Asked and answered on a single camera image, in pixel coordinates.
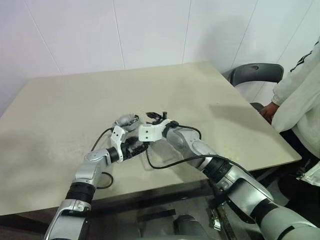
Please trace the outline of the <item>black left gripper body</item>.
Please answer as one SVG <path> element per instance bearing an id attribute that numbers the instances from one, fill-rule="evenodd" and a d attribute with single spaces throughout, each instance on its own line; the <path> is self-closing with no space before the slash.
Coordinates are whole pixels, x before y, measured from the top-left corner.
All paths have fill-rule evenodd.
<path id="1" fill-rule="evenodd" d="M 139 141 L 136 136 L 131 136 L 121 144 L 121 151 L 124 159 L 131 159 L 148 149 L 146 142 Z"/>

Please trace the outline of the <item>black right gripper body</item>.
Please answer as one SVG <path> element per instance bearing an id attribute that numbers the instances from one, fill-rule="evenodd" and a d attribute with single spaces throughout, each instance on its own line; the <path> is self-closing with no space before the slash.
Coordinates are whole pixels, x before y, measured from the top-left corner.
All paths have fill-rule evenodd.
<path id="1" fill-rule="evenodd" d="M 154 121 L 152 122 L 153 125 L 158 125 L 160 123 L 162 123 L 164 120 L 167 119 L 167 112 L 163 111 L 162 112 L 162 118 L 161 119 L 154 119 Z"/>

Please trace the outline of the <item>bystander bare hand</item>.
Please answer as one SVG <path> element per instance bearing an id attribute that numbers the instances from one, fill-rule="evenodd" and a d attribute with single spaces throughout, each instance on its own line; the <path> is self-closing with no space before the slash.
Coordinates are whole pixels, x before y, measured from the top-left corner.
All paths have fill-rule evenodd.
<path id="1" fill-rule="evenodd" d="M 276 105 L 273 102 L 270 102 L 268 105 L 264 106 L 261 109 L 260 114 L 264 117 L 264 119 L 266 121 L 268 121 L 271 124 L 273 117 L 274 117 L 276 111 L 278 110 L 278 108 L 279 108 L 278 105 Z"/>

